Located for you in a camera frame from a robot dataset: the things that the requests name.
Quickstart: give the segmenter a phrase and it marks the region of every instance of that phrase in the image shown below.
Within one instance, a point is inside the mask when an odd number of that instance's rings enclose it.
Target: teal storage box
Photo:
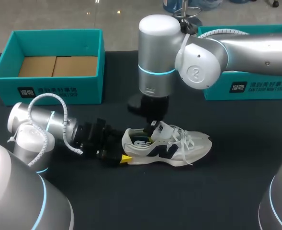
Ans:
[[[198,35],[215,29],[236,29],[249,34],[282,33],[277,25],[200,26]],[[206,100],[282,99],[282,77],[246,72],[224,72],[209,89],[203,90]]]
[[[25,57],[97,57],[91,76],[19,77]],[[45,92],[61,96],[67,104],[102,102],[105,50],[100,29],[13,31],[0,57],[0,97],[5,105],[29,103]],[[59,104],[43,98],[36,104]]]

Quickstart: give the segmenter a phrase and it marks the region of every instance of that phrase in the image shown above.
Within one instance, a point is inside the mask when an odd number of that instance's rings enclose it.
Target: cardboard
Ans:
[[[97,57],[57,57],[53,77],[95,76]]]
[[[25,57],[19,77],[95,76],[97,57]]]
[[[19,77],[51,77],[56,57],[25,57]]]

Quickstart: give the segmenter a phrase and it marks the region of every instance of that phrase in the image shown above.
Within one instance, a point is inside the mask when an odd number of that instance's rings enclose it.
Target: navy n logo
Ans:
[[[156,146],[147,156],[148,157],[155,157],[159,155],[159,157],[163,157],[166,159],[171,159],[174,155],[174,153],[177,151],[178,146],[177,145],[172,145],[169,150],[167,150],[166,145],[159,145]]]

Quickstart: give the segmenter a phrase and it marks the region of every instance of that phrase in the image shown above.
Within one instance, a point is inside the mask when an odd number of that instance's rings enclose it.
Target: black tablecloth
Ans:
[[[136,51],[107,52],[103,104],[69,106],[69,116],[143,128],[145,119],[126,109],[138,92],[137,75]],[[0,144],[12,150],[10,110],[0,99]],[[258,230],[259,202],[282,162],[282,100],[210,102],[178,81],[165,122],[210,135],[206,160],[108,168],[57,149],[47,178],[69,198],[75,230]]]

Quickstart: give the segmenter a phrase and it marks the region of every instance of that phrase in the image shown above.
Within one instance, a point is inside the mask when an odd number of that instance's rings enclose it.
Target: reflective floor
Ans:
[[[167,14],[162,0],[0,0],[0,52],[12,30],[101,28],[108,51],[137,50],[139,21]],[[199,15],[204,25],[282,23],[278,8],[264,0],[246,4],[224,1]]]

